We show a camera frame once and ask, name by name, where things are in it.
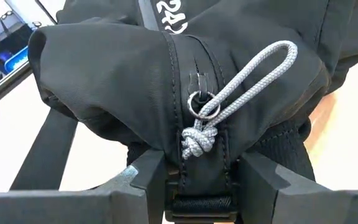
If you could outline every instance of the webbing strap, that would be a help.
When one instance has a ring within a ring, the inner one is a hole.
[[[51,109],[10,190],[58,190],[77,124]]]

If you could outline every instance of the black plastic bracket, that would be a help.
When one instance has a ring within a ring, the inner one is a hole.
[[[332,191],[258,153],[239,160],[239,201],[246,224],[358,223],[358,191]]]
[[[0,193],[0,223],[161,223],[165,176],[163,152],[149,150],[94,190]]]

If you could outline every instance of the gray cord loop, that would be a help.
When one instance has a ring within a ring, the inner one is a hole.
[[[199,157],[204,152],[209,152],[215,142],[214,137],[218,134],[215,125],[236,112],[241,106],[269,86],[274,80],[282,76],[293,65],[298,55],[298,47],[293,42],[282,40],[269,45],[251,59],[251,61],[215,97],[207,102],[196,118],[204,118],[209,115],[212,110],[220,106],[220,104],[248,77],[256,66],[282,48],[287,48],[288,52],[285,60],[277,68],[263,77],[263,79],[238,97],[238,99],[221,111],[212,120],[209,120],[205,125],[203,125],[202,119],[195,119],[193,127],[185,128],[183,130],[182,137],[184,138],[184,141],[182,141],[182,158],[188,159],[190,156]]]
[[[211,121],[212,119],[214,119],[215,117],[217,117],[217,115],[219,114],[219,112],[221,111],[221,105],[218,105],[218,108],[216,108],[215,112],[209,116],[203,116],[200,114],[197,114],[194,110],[193,107],[191,106],[191,102],[193,101],[194,97],[197,94],[201,94],[201,91],[195,91],[194,93],[192,93],[189,98],[187,99],[187,108],[189,109],[191,115],[193,115],[196,119],[202,120],[202,121]],[[213,93],[208,92],[208,95],[212,98],[215,97],[215,95]]]

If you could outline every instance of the knot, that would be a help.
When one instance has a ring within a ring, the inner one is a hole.
[[[215,142],[215,136],[218,130],[215,127],[208,127],[204,130],[196,128],[186,128],[181,133],[183,152],[182,158],[188,159],[190,156],[199,157],[204,152],[209,152]]]

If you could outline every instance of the blue object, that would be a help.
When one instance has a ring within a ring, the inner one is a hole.
[[[7,73],[12,72],[25,64],[28,61],[27,53],[29,52],[29,48],[26,46],[17,54],[13,55],[10,59],[5,62],[5,70]]]

